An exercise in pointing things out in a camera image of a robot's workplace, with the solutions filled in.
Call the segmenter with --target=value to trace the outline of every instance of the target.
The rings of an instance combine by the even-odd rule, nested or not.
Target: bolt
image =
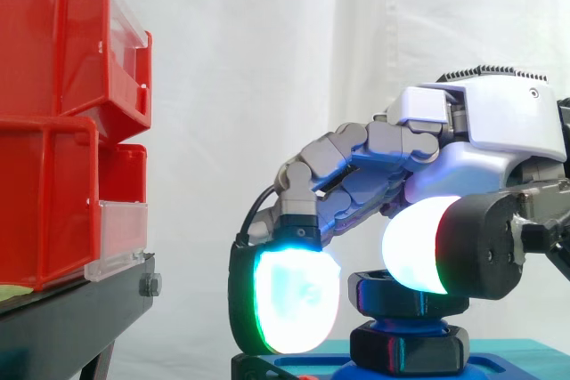
[[[528,202],[531,199],[531,195],[527,195],[526,193],[521,193],[520,195],[518,195],[518,201],[521,204],[525,204],[526,202]]]
[[[141,277],[139,294],[143,297],[158,297],[162,290],[162,275],[160,273],[145,273]]]

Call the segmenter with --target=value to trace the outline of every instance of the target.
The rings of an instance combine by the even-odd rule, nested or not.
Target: white backdrop
[[[545,72],[568,90],[568,0],[127,0],[154,36],[150,250],[163,294],[118,340],[110,380],[229,378],[229,247],[284,160],[405,86],[478,63]],[[329,250],[382,267],[372,218]],[[334,338],[363,318],[343,301]],[[453,319],[473,337],[530,337],[570,352],[570,284],[540,256],[500,302]]]

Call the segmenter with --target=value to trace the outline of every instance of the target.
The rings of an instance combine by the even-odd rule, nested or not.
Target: red plastic drawer
[[[130,253],[146,245],[146,151],[98,141],[86,117],[0,117],[0,285],[42,289],[101,263],[103,246],[124,263],[103,260],[103,275],[140,262]]]
[[[85,116],[102,141],[151,125],[151,36],[122,0],[0,0],[2,116]]]

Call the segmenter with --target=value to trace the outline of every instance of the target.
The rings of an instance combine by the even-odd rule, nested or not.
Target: robotic hand
[[[377,212],[394,218],[382,254],[407,287],[499,299],[528,252],[570,279],[567,124],[570,109],[545,77],[480,66],[408,87],[369,124],[311,142],[281,167],[232,247],[240,348],[303,352],[323,340],[339,285],[320,250]],[[273,190],[275,204],[258,212]],[[293,345],[301,335],[305,346]]]

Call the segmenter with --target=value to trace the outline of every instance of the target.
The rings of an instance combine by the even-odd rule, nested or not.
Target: glowing fingertip sensor
[[[457,196],[427,198],[405,208],[388,224],[382,239],[382,257],[390,274],[402,285],[447,294],[436,265],[436,236],[447,208]]]
[[[265,343],[278,353],[314,349],[337,317],[340,268],[324,252],[267,251],[254,273],[256,318]]]

